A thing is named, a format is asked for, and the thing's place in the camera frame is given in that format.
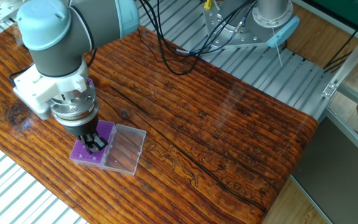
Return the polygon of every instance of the purple box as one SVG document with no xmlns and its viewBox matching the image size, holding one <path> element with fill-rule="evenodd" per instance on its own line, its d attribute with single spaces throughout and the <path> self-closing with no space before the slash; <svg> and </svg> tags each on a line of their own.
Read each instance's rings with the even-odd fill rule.
<svg viewBox="0 0 358 224">
<path fill-rule="evenodd" d="M 99 121 L 96 130 L 99 134 L 99 137 L 104 138 L 107 142 L 110 141 L 110 135 L 114 127 L 113 122 L 109 121 Z M 102 149 L 100 152 L 94 152 L 89 154 L 81 141 L 77 140 L 74 144 L 73 150 L 70 155 L 70 159 L 76 164 L 87 164 L 91 166 L 100 166 L 104 156 L 104 151 L 107 147 Z"/>
</svg>

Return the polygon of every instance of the light blue joint cover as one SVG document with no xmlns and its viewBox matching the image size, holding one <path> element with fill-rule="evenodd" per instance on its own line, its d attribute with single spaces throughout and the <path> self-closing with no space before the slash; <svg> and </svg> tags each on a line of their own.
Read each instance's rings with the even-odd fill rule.
<svg viewBox="0 0 358 224">
<path fill-rule="evenodd" d="M 28 1 L 16 18 L 23 43 L 30 50 L 45 50 L 57 44 L 71 26 L 71 14 L 61 0 Z"/>
<path fill-rule="evenodd" d="M 116 0 L 120 39 L 139 28 L 139 10 L 134 0 Z"/>
<path fill-rule="evenodd" d="M 276 35 L 274 35 L 272 38 L 270 38 L 268 41 L 266 41 L 266 44 L 269 47 L 275 48 L 276 45 L 279 46 L 280 44 L 284 43 L 296 30 L 296 28 L 299 25 L 299 17 L 294 16 L 283 28 L 281 28 Z"/>
</svg>

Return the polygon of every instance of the floor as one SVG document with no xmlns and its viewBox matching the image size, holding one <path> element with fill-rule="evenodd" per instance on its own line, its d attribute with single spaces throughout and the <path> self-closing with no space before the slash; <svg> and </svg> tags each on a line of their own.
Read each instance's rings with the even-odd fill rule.
<svg viewBox="0 0 358 224">
<path fill-rule="evenodd" d="M 312 61 L 320 67 L 325 66 L 332 56 L 350 37 L 350 34 L 333 26 L 300 6 L 294 5 L 295 14 L 301 24 L 288 40 L 288 48 Z M 353 39 L 339 54 L 339 57 L 350 52 L 358 44 Z M 352 71 L 345 84 L 358 91 L 358 66 Z M 356 104 L 340 93 L 336 93 L 329 105 L 350 127 L 358 132 L 358 115 Z M 299 188 L 289 180 L 278 196 L 264 224 L 281 223 L 326 223 L 313 208 Z"/>
</svg>

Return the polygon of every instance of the silver cylinder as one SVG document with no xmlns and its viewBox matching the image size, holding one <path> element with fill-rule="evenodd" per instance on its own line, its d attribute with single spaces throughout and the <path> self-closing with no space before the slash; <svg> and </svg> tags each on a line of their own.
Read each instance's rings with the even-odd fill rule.
<svg viewBox="0 0 358 224">
<path fill-rule="evenodd" d="M 259 16 L 266 20 L 275 20 L 287 11 L 289 0 L 258 0 L 257 10 Z"/>
</svg>

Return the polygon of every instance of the glossy varnished wood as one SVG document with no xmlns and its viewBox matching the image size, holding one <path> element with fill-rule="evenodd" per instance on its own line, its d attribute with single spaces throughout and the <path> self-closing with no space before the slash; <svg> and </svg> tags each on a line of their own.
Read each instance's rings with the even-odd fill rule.
<svg viewBox="0 0 358 224">
<path fill-rule="evenodd" d="M 0 35 L 0 148 L 91 223 L 260 223 L 317 127 L 207 62 L 173 75 L 140 28 L 89 70 L 101 119 L 147 131 L 137 172 L 76 166 L 75 138 L 12 92 L 7 77 L 31 63 L 15 30 Z M 167 57 L 178 72 L 194 61 Z"/>
</svg>

